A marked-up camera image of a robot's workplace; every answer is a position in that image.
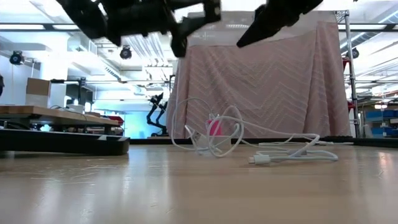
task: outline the wooden table surface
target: wooden table surface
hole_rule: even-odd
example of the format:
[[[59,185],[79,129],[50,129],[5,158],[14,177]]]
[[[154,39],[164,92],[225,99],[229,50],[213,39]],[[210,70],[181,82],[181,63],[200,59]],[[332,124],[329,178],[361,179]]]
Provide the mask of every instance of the wooden table surface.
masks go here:
[[[323,147],[338,162],[247,163],[173,146],[121,157],[8,154],[0,223],[398,223],[398,151]]]
[[[65,110],[41,108],[38,106],[0,106],[1,118],[26,118],[32,114],[41,115],[38,121],[53,124],[109,124],[118,126],[118,121],[98,118],[92,115],[82,115]]]

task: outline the cardboard box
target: cardboard box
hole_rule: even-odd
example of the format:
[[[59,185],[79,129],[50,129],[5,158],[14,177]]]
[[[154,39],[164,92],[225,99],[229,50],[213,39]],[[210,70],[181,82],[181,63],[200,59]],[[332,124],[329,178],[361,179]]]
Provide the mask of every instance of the cardboard box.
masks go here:
[[[50,105],[51,82],[37,78],[28,78],[25,104],[48,108]]]

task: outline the zigzag pattern fabric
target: zigzag pattern fabric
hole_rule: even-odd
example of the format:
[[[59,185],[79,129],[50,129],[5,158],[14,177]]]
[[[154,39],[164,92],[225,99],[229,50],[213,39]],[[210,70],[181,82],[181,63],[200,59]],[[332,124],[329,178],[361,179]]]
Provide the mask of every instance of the zigzag pattern fabric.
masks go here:
[[[171,132],[176,103],[205,100],[215,114],[235,105],[243,119],[284,133],[348,136],[349,118],[338,27],[318,22],[295,37],[235,46],[194,45],[180,61],[167,108]],[[187,138],[184,125],[206,133],[209,111],[189,101],[177,111],[174,138]],[[222,125],[233,132],[233,122]],[[244,138],[287,138],[246,126]]]

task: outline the tangled cable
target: tangled cable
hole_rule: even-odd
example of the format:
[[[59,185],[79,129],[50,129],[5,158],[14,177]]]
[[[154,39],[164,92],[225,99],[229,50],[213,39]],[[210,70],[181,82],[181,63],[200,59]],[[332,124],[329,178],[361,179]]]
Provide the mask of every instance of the tangled cable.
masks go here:
[[[241,113],[235,106],[229,106],[227,109],[224,111],[224,113],[221,116],[215,117],[211,123],[207,126],[207,132],[206,134],[199,133],[198,131],[194,130],[188,125],[185,125],[185,129],[187,130],[188,134],[190,135],[190,139],[192,140],[193,148],[189,147],[183,147],[179,146],[174,139],[174,126],[175,126],[175,120],[177,116],[177,111],[178,108],[185,102],[189,100],[198,100],[203,102],[209,109],[209,112],[213,114],[210,105],[205,102],[204,100],[200,98],[188,98],[186,100],[183,100],[179,102],[174,110],[173,116],[172,116],[172,130],[171,130],[171,140],[173,142],[174,146],[177,146],[181,149],[186,149],[186,150],[191,150],[191,151],[196,151],[196,152],[202,152],[202,151],[209,151],[213,156],[217,158],[222,158],[227,156],[228,154],[232,153],[237,146],[243,142],[247,145],[250,145],[252,147],[257,147],[261,149],[269,149],[269,150],[262,150],[262,151],[257,151],[256,154],[253,157],[249,158],[249,163],[255,163],[257,165],[263,165],[263,164],[269,164],[271,162],[282,162],[282,161],[320,161],[320,160],[326,160],[326,161],[337,161],[338,156],[334,153],[324,151],[324,150],[308,150],[311,147],[313,147],[316,144],[333,144],[332,142],[323,142],[319,141],[320,136],[318,134],[292,134],[292,133],[282,133],[279,131],[274,131],[268,128],[263,128],[261,126],[258,126],[256,124],[252,124],[250,122],[244,121],[242,119]],[[226,114],[229,112],[235,112],[237,114],[237,118],[234,118],[232,116],[227,116]],[[221,123],[224,120],[231,120],[235,121],[236,124],[234,125],[234,132],[230,136],[228,136],[224,141],[219,142],[218,144],[214,144],[214,139],[216,136],[211,135],[211,131],[213,125],[217,124],[215,132],[217,133],[217,130],[219,130]],[[248,143],[243,139],[244,136],[244,127],[245,125],[247,126],[252,126],[258,129],[262,129],[274,134],[280,134],[283,136],[290,136],[288,140],[284,142],[273,142],[273,143],[260,143],[259,145],[253,145]],[[236,143],[226,152],[223,152],[221,149],[219,149],[217,146],[220,144],[223,144],[225,141],[230,141],[233,137],[237,137],[238,140]],[[281,147],[276,147],[276,146],[281,146],[284,144],[302,144],[299,142],[290,142],[293,138],[304,138],[306,140],[309,140],[309,142],[306,142],[304,147],[301,147],[300,149],[285,149]],[[198,142],[205,141],[206,146],[205,147],[199,147]],[[269,154],[280,154],[279,156],[270,156]],[[321,155],[316,155],[316,156],[308,156],[309,154],[324,154],[323,156]]]

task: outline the metal pole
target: metal pole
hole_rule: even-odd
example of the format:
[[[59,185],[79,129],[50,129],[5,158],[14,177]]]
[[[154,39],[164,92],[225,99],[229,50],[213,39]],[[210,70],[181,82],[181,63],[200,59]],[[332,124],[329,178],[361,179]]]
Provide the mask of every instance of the metal pole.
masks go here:
[[[359,122],[358,122],[358,99],[356,98],[356,87],[355,87],[355,70],[354,70],[354,59],[353,59],[353,46],[351,44],[351,31],[349,29],[349,10],[345,12],[344,19],[346,22],[346,35],[347,35],[347,48],[348,48],[348,59],[349,59],[349,81],[351,83],[351,99],[354,104],[354,126],[355,126],[355,137],[358,138]]]

